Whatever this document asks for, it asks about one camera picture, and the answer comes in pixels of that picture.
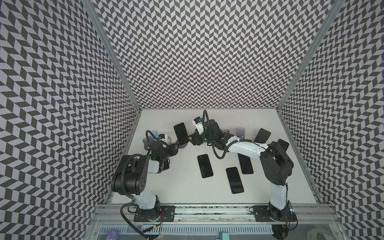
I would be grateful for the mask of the purple phone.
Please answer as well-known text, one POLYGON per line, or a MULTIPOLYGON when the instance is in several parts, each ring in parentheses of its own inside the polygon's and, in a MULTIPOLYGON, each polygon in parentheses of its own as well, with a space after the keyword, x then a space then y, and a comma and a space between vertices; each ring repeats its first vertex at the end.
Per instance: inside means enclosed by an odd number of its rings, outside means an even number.
POLYGON ((240 167, 242 174, 244 175, 251 175, 254 173, 253 166, 251 159, 245 155, 238 154, 240 167))

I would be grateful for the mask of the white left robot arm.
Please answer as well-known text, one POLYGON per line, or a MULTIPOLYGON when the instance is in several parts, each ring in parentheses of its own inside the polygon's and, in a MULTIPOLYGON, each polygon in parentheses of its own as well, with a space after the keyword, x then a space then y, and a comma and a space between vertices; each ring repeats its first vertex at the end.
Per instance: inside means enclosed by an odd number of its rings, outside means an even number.
POLYGON ((136 220, 155 222, 163 211, 159 197, 146 189, 148 174, 160 174, 170 168, 170 157, 179 151, 179 143, 171 143, 165 134, 146 131, 148 152, 144 155, 124 155, 111 181, 112 192, 129 198, 137 207, 136 220))

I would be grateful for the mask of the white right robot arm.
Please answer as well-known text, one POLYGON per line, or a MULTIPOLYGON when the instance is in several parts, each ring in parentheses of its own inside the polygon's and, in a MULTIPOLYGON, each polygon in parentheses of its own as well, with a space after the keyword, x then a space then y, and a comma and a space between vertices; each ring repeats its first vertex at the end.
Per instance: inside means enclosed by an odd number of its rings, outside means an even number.
POLYGON ((286 144, 257 143, 224 133, 215 120, 209 119, 206 110, 202 117, 196 117, 192 123, 196 130, 189 135, 190 142, 195 146, 206 143, 213 149, 217 159, 222 160, 228 153, 234 153, 260 160, 265 177, 271 184, 271 198, 267 207, 270 220, 288 223, 294 219, 294 210, 288 200, 288 179, 293 173, 294 163, 287 154, 286 144))

